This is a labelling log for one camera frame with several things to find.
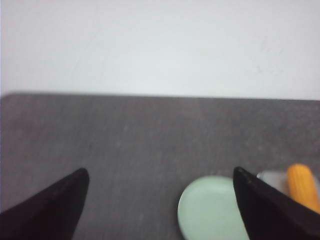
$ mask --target corn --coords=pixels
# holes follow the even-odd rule
[[[291,165],[287,170],[291,198],[320,214],[320,203],[310,168],[304,164]]]

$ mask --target yellow corn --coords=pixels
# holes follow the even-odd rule
[[[318,193],[310,168],[304,164],[294,164],[286,173],[291,198],[320,214]]]

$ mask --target white wall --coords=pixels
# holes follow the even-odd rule
[[[2,0],[17,91],[320,100],[320,1]]]

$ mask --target gray tabletop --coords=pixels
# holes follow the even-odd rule
[[[16,94],[1,100],[1,207],[79,167],[90,186],[75,240],[181,240],[177,204],[204,175],[320,173],[320,102]]]

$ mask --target light green plate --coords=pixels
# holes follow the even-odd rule
[[[231,178],[193,181],[180,197],[177,214],[186,240],[249,240]]]

